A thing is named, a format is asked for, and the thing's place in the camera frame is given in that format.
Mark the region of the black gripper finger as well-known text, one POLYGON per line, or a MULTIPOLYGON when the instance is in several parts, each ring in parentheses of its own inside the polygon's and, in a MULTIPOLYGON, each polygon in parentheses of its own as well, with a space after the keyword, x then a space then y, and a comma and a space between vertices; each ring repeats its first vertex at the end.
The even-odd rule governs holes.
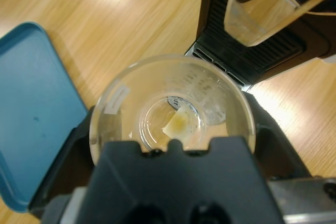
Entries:
POLYGON ((88 184, 94 164, 89 147, 89 127, 94 107, 82 122, 71 130, 56 158, 28 205, 28 212, 42 218, 53 206, 56 214, 64 210, 76 188, 88 184))
POLYGON ((309 170, 275 119, 252 94, 244 93, 251 108, 255 127, 254 156, 267 180, 311 178, 309 170))

